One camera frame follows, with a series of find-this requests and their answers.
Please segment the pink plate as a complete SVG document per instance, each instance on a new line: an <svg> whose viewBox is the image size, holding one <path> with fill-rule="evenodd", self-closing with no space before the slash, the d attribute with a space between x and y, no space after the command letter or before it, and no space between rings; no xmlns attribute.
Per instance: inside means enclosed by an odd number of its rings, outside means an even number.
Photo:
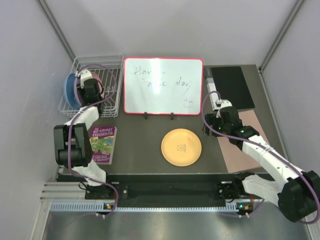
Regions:
<svg viewBox="0 0 320 240"><path fill-rule="evenodd" d="M105 97L105 93L104 93L104 87L103 87L103 83L101 78L99 77L99 75L96 72L91 71L91 75L93 79L96 79L98 81L98 86L99 86L99 91L100 91L100 95L102 98Z"/></svg>

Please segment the yellow plate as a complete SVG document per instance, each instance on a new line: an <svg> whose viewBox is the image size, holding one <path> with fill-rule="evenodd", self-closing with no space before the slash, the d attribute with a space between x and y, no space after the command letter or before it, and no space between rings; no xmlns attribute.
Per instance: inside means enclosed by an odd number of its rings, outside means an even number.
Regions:
<svg viewBox="0 0 320 240"><path fill-rule="evenodd" d="M161 153L172 165L187 167L194 164L202 153L202 143L191 130L177 128L168 132L161 141Z"/></svg>

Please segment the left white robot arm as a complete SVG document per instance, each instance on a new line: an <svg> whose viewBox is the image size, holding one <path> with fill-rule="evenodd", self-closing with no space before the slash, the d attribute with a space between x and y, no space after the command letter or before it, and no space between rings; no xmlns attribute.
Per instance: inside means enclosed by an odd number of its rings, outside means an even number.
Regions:
<svg viewBox="0 0 320 240"><path fill-rule="evenodd" d="M101 117L101 84L90 77L83 82L83 103L79 112L68 122L53 129L54 154L58 165L68 168L74 176L86 179L96 187L102 198L109 198L114 191L107 182L107 173L93 160L88 130Z"/></svg>

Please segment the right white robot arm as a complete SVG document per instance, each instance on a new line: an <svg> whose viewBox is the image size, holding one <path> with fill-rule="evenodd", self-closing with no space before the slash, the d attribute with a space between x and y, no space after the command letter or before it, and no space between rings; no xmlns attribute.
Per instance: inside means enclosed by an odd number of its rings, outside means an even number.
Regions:
<svg viewBox="0 0 320 240"><path fill-rule="evenodd" d="M306 172L275 151L250 125L243 125L237 109L225 106L215 113L202 113L204 133L226 137L243 153L253 158L273 180L266 180L253 172L236 175L233 192L239 198L258 196L274 204L291 222L298 222L316 213L314 224L320 219L320 177L313 170Z"/></svg>

